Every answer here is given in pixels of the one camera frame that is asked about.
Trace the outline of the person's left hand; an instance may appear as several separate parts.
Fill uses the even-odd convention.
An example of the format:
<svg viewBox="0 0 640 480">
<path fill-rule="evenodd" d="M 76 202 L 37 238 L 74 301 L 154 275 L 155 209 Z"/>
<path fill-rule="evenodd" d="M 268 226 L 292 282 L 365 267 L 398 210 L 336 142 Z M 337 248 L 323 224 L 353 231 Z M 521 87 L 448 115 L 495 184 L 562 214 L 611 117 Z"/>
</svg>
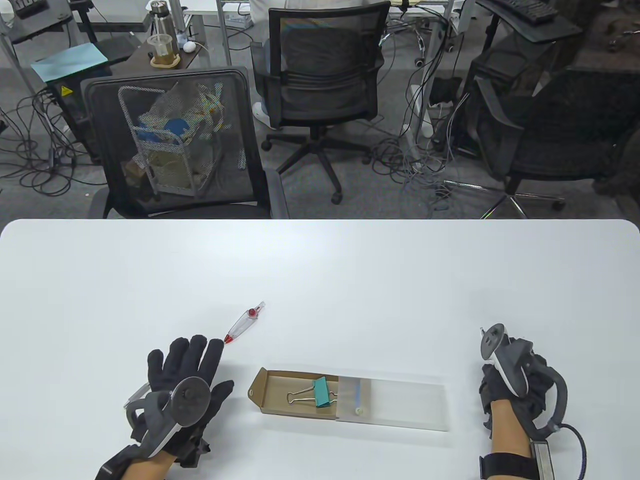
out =
<svg viewBox="0 0 640 480">
<path fill-rule="evenodd" d="M 208 340 L 195 334 L 191 339 L 175 339 L 167 354 L 160 349 L 148 354 L 147 380 L 153 393 L 172 391 L 185 378 L 198 377 L 210 388 L 210 402 L 198 422 L 174 434 L 156 455 L 132 460 L 122 479 L 164 480 L 174 464 L 186 462 L 187 467 L 194 467 L 196 459 L 210 454 L 211 443 L 204 438 L 205 431 L 234 390 L 233 380 L 213 384 L 225 345 L 222 339 Z"/>
</svg>

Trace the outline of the person's right hand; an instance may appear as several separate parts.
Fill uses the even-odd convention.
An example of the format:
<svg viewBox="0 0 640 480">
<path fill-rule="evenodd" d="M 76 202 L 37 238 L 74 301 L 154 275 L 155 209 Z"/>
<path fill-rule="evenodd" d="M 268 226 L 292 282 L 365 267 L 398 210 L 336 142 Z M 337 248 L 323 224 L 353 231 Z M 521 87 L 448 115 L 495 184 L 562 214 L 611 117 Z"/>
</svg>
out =
<svg viewBox="0 0 640 480">
<path fill-rule="evenodd" d="M 478 393 L 480 395 L 483 412 L 488 415 L 488 419 L 484 422 L 484 427 L 487 428 L 487 430 L 493 430 L 492 402 L 507 400 L 514 411 L 519 425 L 521 425 L 529 437 L 532 437 L 535 427 L 533 421 L 547 408 L 546 395 L 554 386 L 553 380 L 538 371 L 528 371 L 526 373 L 528 393 L 523 397 L 517 397 L 510 391 L 496 366 L 487 363 L 482 366 L 482 372 L 483 378 Z"/>
</svg>

